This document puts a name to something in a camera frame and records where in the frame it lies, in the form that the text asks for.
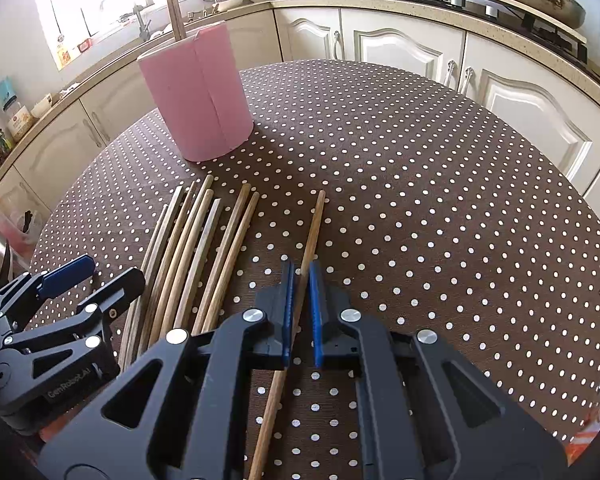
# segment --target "white cabinet door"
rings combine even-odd
[[[538,147],[580,193],[600,170],[600,108],[549,69],[467,34],[461,88]]]
[[[282,61],[272,10],[229,20],[226,26],[238,70]]]
[[[136,62],[98,83],[80,101],[107,144],[155,108]]]
[[[13,166],[0,180],[0,208],[10,216],[19,216],[25,211],[37,211],[43,223],[46,223],[51,215],[51,211]]]
[[[15,167],[53,210],[104,147],[80,101],[76,101],[31,141]]]
[[[276,9],[282,59],[342,59],[340,10]]]
[[[388,12],[342,9],[345,59],[393,66],[458,88],[464,31]]]

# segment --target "polka dot tablecloth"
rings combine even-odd
[[[68,316],[101,282],[139,266],[162,204],[207,173],[221,226],[243,182],[262,194],[221,320],[249,308],[278,282],[281,260],[299,266],[325,189],[317,254],[352,306],[391,330],[437,331],[568,442],[600,380],[600,222],[555,166],[484,108],[402,70],[309,60],[242,79],[255,129],[228,155],[183,160],[154,110],[78,179],[33,267],[89,253],[98,278],[48,302],[33,324]],[[352,374],[313,368],[307,310],[266,478],[361,478]],[[246,470],[271,375],[253,377]]]

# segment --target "silver screw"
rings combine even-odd
[[[96,348],[100,344],[100,338],[96,335],[90,335],[84,340],[84,344],[87,345],[87,348]]]
[[[418,332],[418,341],[425,345],[433,345],[438,340],[438,334],[428,328]]]
[[[260,321],[264,317],[264,312],[257,308],[250,308],[242,314],[242,319],[249,323]]]
[[[167,333],[167,342],[172,345],[179,345],[187,340],[188,334],[186,330],[175,328]]]
[[[356,310],[355,308],[348,308],[340,313],[340,317],[343,321],[355,323],[356,321],[360,321],[362,314],[360,314],[360,311]]]

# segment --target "metal canister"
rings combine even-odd
[[[2,129],[0,129],[0,156],[9,155],[10,151],[13,149],[14,143],[11,136],[5,134]]]

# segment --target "pink container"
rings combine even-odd
[[[138,64],[184,158],[218,158],[248,139],[253,120],[225,22],[152,48]]]

